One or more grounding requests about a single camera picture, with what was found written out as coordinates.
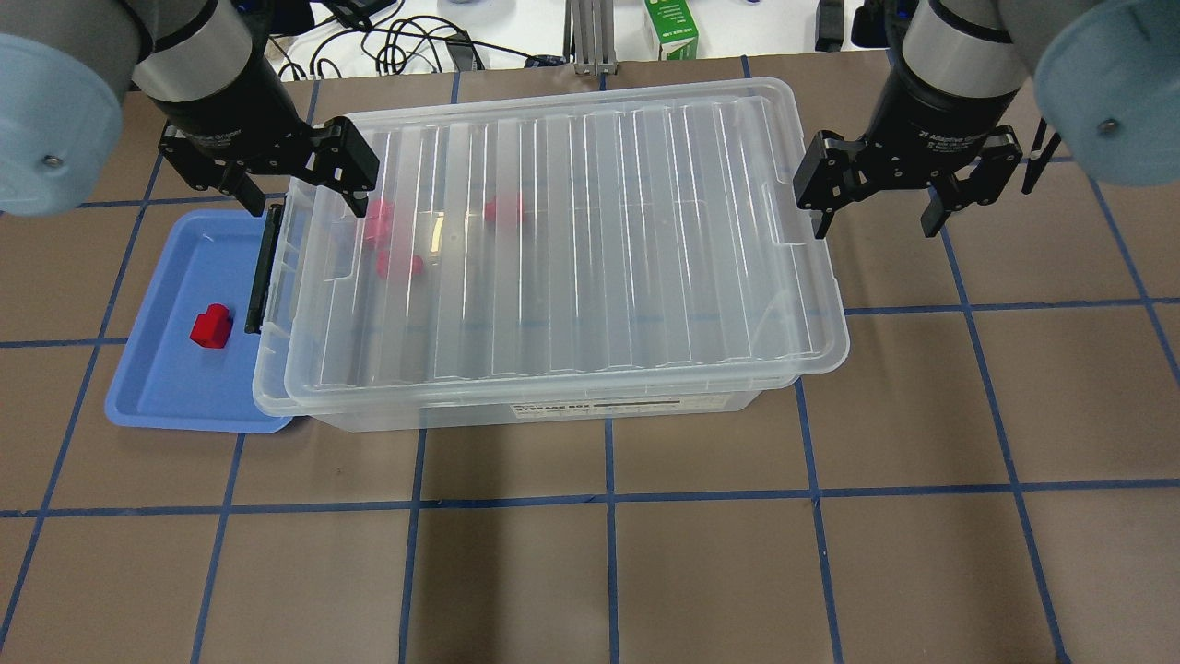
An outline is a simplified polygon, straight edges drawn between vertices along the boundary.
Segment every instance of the tiled table surface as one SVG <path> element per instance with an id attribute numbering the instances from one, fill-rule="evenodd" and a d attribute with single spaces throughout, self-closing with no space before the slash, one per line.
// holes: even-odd
<path id="1" fill-rule="evenodd" d="M 856 136 L 878 53 L 774 75 Z M 347 111 L 597 88 L 568 68 L 291 86 Z M 1028 142 L 1028 91 L 1011 121 Z M 103 399 L 188 190 L 126 103 L 91 203 L 0 217 L 0 663 L 1176 662 L 1180 186 L 1093 184 L 830 241 L 852 355 L 747 410 L 347 435 L 119 429 Z M 262 183 L 278 193 L 286 184 Z"/>

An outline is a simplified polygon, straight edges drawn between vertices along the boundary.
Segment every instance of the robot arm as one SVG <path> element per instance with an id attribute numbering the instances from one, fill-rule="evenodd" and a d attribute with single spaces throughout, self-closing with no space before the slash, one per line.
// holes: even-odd
<path id="1" fill-rule="evenodd" d="M 160 150 L 185 182 L 254 213 L 251 173 L 293 175 L 363 216 L 379 160 L 347 118 L 295 111 L 229 0 L 0 4 L 0 209 L 54 213 L 90 193 L 135 83 L 169 118 Z"/>
<path id="2" fill-rule="evenodd" d="M 897 2 L 886 2 L 890 19 Z M 883 189 L 932 189 L 926 236 L 1001 195 L 1023 152 L 997 126 L 1028 75 L 1037 104 L 1092 176 L 1119 184 L 1180 177 L 1180 2 L 920 0 L 857 140 L 820 131 L 795 173 L 817 237 L 835 211 Z M 961 178 L 962 169 L 972 166 Z"/>

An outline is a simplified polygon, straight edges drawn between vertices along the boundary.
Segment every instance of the transparent lid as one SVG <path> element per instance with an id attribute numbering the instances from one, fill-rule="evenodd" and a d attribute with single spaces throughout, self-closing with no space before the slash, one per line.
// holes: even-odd
<path id="1" fill-rule="evenodd" d="M 768 389 L 847 355 L 780 80 L 352 118 L 378 189 L 356 218 L 293 184 L 264 410 Z"/>

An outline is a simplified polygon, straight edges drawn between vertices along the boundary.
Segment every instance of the red block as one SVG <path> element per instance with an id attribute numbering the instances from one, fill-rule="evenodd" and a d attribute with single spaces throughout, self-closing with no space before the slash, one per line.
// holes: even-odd
<path id="1" fill-rule="evenodd" d="M 197 314 L 189 338 L 205 349 L 224 349 L 232 326 L 234 320 L 229 316 L 229 309 L 224 304 L 212 303 L 205 313 Z"/>

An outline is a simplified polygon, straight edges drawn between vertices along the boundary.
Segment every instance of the white surface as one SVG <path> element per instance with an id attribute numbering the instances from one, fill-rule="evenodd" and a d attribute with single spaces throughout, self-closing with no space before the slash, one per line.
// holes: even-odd
<path id="1" fill-rule="evenodd" d="M 514 422 L 522 403 L 721 409 L 847 354 L 826 244 L 792 196 L 802 130 L 780 80 L 352 117 L 378 188 L 358 219 L 293 183 L 266 413 L 415 429 Z"/>
<path id="2" fill-rule="evenodd" d="M 845 0 L 844 48 L 854 50 L 848 38 L 852 15 L 860 0 Z M 767 55 L 775 53 L 808 53 L 815 42 L 815 7 L 818 0 L 690 0 L 693 17 L 701 29 L 699 58 L 728 58 L 736 55 Z M 316 20 L 328 17 L 319 5 Z M 615 1 L 615 51 L 622 60 L 653 60 L 655 52 L 645 34 L 645 9 L 641 0 Z M 378 14 L 388 15 L 389 9 Z M 530 54 L 562 54 L 565 29 L 565 0 L 477 0 L 458 4 L 452 0 L 406 0 L 399 18 L 435 14 L 466 29 L 472 39 L 507 46 Z M 339 32 L 333 24 L 300 35 L 288 50 L 291 58 L 308 67 L 315 47 L 328 35 Z M 450 34 L 441 31 L 440 35 Z M 369 38 L 369 51 L 380 46 L 378 37 Z M 323 50 L 322 55 L 340 66 L 346 77 L 374 75 L 373 61 L 360 50 L 361 35 L 341 37 Z M 399 44 L 413 44 L 406 39 Z M 454 65 L 439 42 L 445 71 Z M 524 59 L 510 53 L 480 48 L 480 57 L 489 68 L 518 68 Z M 273 60 L 281 64 L 282 60 Z M 413 58 L 409 72 L 430 71 L 421 58 Z M 327 67 L 326 75 L 335 72 Z"/>

